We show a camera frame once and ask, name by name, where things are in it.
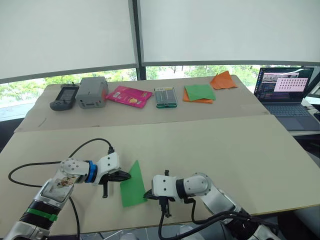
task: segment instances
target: green paper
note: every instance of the green paper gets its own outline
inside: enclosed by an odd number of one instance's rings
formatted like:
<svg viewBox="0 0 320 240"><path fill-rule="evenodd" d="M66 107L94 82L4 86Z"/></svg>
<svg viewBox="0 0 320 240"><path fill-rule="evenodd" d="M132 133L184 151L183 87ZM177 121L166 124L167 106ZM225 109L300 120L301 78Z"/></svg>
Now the green paper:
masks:
<svg viewBox="0 0 320 240"><path fill-rule="evenodd" d="M129 174L131 178L120 183L123 207L134 206L147 201L144 198L146 191L138 161L134 162Z"/></svg>
<svg viewBox="0 0 320 240"><path fill-rule="evenodd" d="M198 99L212 99L216 100L215 93L209 84L195 84L184 86L190 101Z"/></svg>

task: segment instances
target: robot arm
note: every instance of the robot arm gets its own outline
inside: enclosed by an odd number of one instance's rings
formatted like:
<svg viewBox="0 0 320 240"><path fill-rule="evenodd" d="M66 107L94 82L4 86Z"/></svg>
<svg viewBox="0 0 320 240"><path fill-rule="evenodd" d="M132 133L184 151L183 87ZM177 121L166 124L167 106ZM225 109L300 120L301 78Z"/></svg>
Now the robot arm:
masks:
<svg viewBox="0 0 320 240"><path fill-rule="evenodd" d="M120 170L118 154L112 152L97 164L73 157L60 163L55 176L49 179L36 194L19 221L3 240L46 240L50 227L69 199L75 184L103 185L103 198L108 196L108 181L121 182L130 174Z"/></svg>
<svg viewBox="0 0 320 240"><path fill-rule="evenodd" d="M190 200L190 197L197 196L213 215L217 216L221 213L229 212L245 216L245 218L221 219L221 222L238 240L280 240L267 226L254 221L253 217L225 192L217 188L213 181L204 173L196 172L193 176L184 179L167 175L156 175L152 180L151 191L152 193L150 191L147 192L145 197L159 199L161 210L165 212L167 217L170 216L168 200L195 204L195 200ZM193 214L192 220L196 224L208 222L207 219L195 221Z"/></svg>

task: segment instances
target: orange paper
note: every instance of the orange paper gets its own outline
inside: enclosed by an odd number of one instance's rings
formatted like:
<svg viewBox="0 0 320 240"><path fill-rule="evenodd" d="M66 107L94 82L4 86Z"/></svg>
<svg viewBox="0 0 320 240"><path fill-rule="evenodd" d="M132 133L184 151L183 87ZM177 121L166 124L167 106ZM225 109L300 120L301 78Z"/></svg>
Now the orange paper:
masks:
<svg viewBox="0 0 320 240"><path fill-rule="evenodd" d="M183 101L184 102L204 103L204 104L212 104L214 102L212 99L198 99L198 100L190 101L187 90L185 88L183 88L183 89L184 89L184 94L183 94Z"/></svg>
<svg viewBox="0 0 320 240"><path fill-rule="evenodd" d="M214 89L229 89L229 88L237 88L238 86L232 80L229 71L224 71L213 77L210 85Z"/></svg>

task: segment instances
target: green band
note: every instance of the green band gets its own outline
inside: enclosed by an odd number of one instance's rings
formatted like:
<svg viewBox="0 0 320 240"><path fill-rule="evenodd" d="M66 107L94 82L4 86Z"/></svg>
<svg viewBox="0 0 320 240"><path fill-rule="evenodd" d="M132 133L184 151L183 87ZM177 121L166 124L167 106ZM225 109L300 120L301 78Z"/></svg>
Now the green band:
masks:
<svg viewBox="0 0 320 240"><path fill-rule="evenodd" d="M33 208L28 208L26 210L27 213L30 213L30 214L34 214L34 215L38 215L40 217L44 217L46 219L49 219L50 221L54 222L57 220L58 216L55 215L55 214L49 214L49 213L46 213L44 211L40 211L40 210L37 210L37 209L33 209Z"/></svg>

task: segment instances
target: gray box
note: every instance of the gray box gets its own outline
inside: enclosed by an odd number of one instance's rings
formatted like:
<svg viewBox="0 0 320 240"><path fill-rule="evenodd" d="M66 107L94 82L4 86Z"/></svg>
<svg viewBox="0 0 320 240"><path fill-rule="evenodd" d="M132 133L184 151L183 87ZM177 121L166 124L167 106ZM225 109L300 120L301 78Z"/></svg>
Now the gray box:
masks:
<svg viewBox="0 0 320 240"><path fill-rule="evenodd" d="M103 108L106 105L108 83L104 76L83 77L75 96L80 108Z"/></svg>

